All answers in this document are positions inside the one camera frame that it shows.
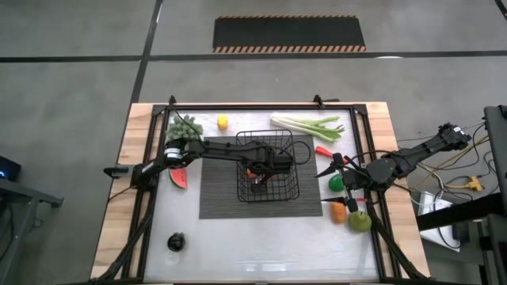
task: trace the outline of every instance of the carrot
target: carrot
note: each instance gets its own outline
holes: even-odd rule
[[[331,203],[331,218],[335,223],[344,223],[347,220],[347,209],[343,203]]]

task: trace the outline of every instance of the green onion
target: green onion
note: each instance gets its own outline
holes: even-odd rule
[[[328,143],[335,143],[341,136],[340,133],[345,129],[343,125],[336,128],[328,128],[322,126],[324,123],[336,122],[339,116],[332,116],[322,120],[301,120],[284,116],[271,115],[271,124],[273,126],[285,127],[293,131],[301,131],[303,133],[318,137]]]

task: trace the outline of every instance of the wooden table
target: wooden table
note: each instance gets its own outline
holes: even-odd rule
[[[263,105],[264,103],[252,103],[252,105]],[[291,105],[314,105],[316,103],[289,103]],[[327,103],[328,105],[350,105],[350,102]],[[360,102],[368,108],[368,118],[372,129],[373,141],[377,150],[397,150],[395,132],[392,127],[391,118],[387,103],[385,102]],[[147,142],[148,127],[151,119],[153,105],[156,104],[133,104],[128,115],[128,122],[124,133],[124,139],[120,149],[118,163],[122,165],[134,165],[143,162],[144,148]],[[234,105],[234,103],[219,103],[213,105]],[[156,154],[158,134],[162,120],[156,124],[154,144],[151,153]],[[130,177],[117,179],[112,184],[110,195],[118,193],[128,187]],[[406,185],[405,180],[398,182]],[[410,200],[410,195],[396,187],[386,192],[387,207],[391,219],[391,227],[395,240],[399,247],[406,254],[415,267],[424,275],[429,276],[429,269],[426,263],[425,252],[422,247],[419,230],[417,228],[414,209]],[[107,270],[109,265],[115,260],[128,239],[132,219],[132,209],[135,202],[135,189],[128,190],[121,196],[117,196],[107,206],[105,218],[102,225],[101,236],[98,242],[95,260],[91,271],[91,278],[100,276]],[[389,259],[387,247],[382,242],[383,260],[386,265],[387,276],[392,276],[392,267]],[[135,274],[137,269],[137,256],[139,255],[140,242],[135,248],[134,258],[131,265],[131,274]]]

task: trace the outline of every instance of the lime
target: lime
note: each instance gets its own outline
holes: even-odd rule
[[[341,179],[341,175],[336,174],[333,177],[331,177],[330,182],[329,182],[329,186],[330,186],[331,191],[335,191],[335,192],[343,191],[344,187],[343,187],[343,180]]]

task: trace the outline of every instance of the black ball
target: black ball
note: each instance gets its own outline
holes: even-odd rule
[[[182,250],[185,247],[185,236],[183,233],[175,233],[169,237],[167,247],[175,253]]]

